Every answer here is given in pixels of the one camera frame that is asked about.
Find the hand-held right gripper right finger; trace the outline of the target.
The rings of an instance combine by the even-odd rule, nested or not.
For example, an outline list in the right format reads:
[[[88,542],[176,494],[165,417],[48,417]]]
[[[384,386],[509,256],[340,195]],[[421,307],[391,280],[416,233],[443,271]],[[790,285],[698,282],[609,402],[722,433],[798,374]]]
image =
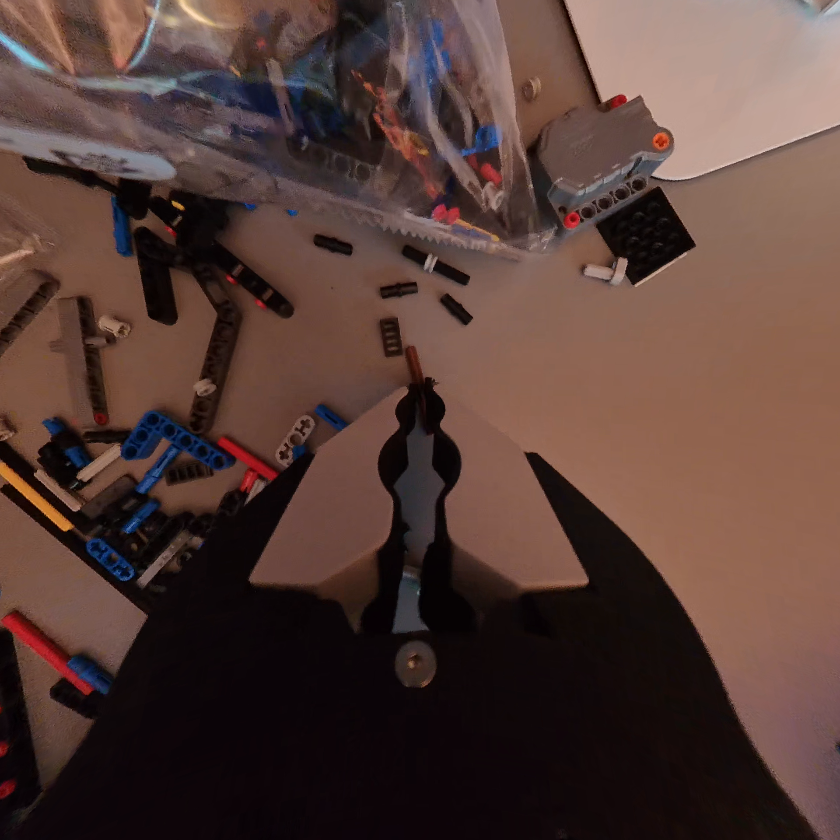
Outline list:
[[[465,404],[427,386],[443,483],[427,547],[427,627],[472,632],[499,602],[584,589],[589,576],[529,458]]]

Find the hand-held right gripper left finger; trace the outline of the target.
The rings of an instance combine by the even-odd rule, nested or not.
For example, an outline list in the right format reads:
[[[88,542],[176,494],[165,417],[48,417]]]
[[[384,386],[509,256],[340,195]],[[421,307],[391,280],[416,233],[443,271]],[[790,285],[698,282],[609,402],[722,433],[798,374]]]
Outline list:
[[[405,562],[395,484],[407,468],[416,393],[406,386],[321,445],[252,570],[254,587],[341,604],[366,634],[391,634]]]

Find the pile of toy building pieces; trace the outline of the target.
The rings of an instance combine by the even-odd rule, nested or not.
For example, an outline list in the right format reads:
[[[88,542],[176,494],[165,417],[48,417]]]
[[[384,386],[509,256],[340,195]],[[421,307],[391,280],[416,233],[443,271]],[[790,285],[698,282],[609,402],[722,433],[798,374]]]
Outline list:
[[[111,199],[113,215],[141,217],[148,207],[164,219],[170,243],[146,227],[126,239],[140,265],[145,306],[162,324],[177,323],[170,271],[195,277],[213,308],[213,329],[202,353],[202,369],[191,384],[192,407],[183,423],[170,412],[146,412],[136,429],[118,437],[112,446],[117,460],[146,459],[159,441],[165,453],[141,481],[121,490],[116,500],[100,495],[103,512],[79,514],[81,533],[73,529],[55,535],[64,551],[79,556],[82,568],[107,583],[112,592],[128,598],[133,607],[152,615],[155,645],[129,651],[119,669],[118,690],[110,689],[98,721],[86,733],[46,796],[35,806],[35,816],[24,821],[27,831],[49,814],[52,828],[37,830],[46,838],[120,838],[135,825],[147,837],[158,826],[180,825],[184,819],[207,817],[215,825],[215,807],[224,815],[239,810],[251,814],[279,802],[285,783],[298,774],[287,762],[301,755],[292,749],[302,736],[304,747],[326,755],[326,770],[338,769],[339,747],[351,734],[363,734],[362,723],[374,723],[374,746],[384,731],[386,714],[373,714],[380,688],[396,688],[395,644],[374,650],[350,641],[350,630],[327,633],[327,617],[308,595],[293,595],[283,610],[271,603],[262,612],[254,588],[245,582],[247,542],[256,532],[246,523],[235,534],[230,549],[219,559],[223,566],[207,564],[205,549],[199,561],[185,560],[166,572],[190,544],[225,534],[233,519],[239,528],[247,492],[243,486],[222,499],[216,516],[182,520],[164,518],[158,501],[150,499],[153,484],[174,459],[189,457],[190,466],[211,474],[244,459],[248,473],[273,480],[277,471],[252,458],[229,439],[207,441],[223,397],[242,317],[230,298],[221,274],[229,273],[226,258],[213,256],[213,237],[227,222],[226,203],[176,193],[175,204],[163,197],[148,198],[149,187],[123,181]]]

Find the clear plastic bag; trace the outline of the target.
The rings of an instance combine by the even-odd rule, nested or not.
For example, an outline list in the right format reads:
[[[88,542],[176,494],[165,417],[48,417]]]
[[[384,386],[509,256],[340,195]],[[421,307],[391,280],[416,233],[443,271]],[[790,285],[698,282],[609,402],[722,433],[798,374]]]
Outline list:
[[[546,249],[496,2],[1,2],[2,150]]]
[[[54,250],[60,237],[41,216],[1,192],[1,288],[6,288],[35,259]]]

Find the grey desk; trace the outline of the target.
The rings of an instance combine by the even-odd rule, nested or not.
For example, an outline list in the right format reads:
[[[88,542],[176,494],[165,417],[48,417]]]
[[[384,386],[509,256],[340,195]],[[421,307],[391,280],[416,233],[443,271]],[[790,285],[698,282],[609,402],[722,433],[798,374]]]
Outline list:
[[[657,566],[703,636],[766,763],[821,838],[838,838],[838,132],[664,190],[696,242],[639,288],[604,288],[594,231],[523,261],[441,248],[471,275],[462,327],[403,236],[341,215],[244,212],[232,250],[292,300],[245,322],[216,430],[263,458],[326,403],[357,417],[406,380],[378,321],[399,318],[426,375],[549,461]],[[175,276],[180,320],[146,317],[100,191],[2,155],[2,193],[56,236],[61,291],[133,325],[102,353],[114,425],[181,415],[213,313]],[[112,673],[144,617],[2,497],[2,615],[19,609]]]

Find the yellow toy beam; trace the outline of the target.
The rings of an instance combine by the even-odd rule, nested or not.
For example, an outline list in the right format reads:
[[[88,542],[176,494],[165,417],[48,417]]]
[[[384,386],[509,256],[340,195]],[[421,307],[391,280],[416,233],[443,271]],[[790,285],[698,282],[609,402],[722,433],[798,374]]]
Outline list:
[[[1,477],[5,482],[25,498],[44,517],[52,522],[58,530],[69,532],[74,529],[74,524],[63,515],[58,509],[51,505],[47,499],[40,495],[32,486],[24,480],[6,462],[1,461]]]

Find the black studded toy plate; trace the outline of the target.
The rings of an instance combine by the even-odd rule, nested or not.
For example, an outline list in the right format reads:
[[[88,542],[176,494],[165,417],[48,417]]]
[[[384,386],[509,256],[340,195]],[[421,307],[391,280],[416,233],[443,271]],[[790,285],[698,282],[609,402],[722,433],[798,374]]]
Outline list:
[[[625,278],[633,287],[643,285],[697,246],[660,186],[617,208],[595,229],[616,259],[626,259]]]

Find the grey toy motor block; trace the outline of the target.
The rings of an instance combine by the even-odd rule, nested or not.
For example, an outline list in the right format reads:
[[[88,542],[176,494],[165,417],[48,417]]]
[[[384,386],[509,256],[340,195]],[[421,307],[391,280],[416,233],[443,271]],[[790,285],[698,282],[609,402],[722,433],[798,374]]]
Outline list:
[[[676,149],[642,97],[573,108],[543,126],[528,149],[543,220],[558,239],[600,223],[649,187]]]

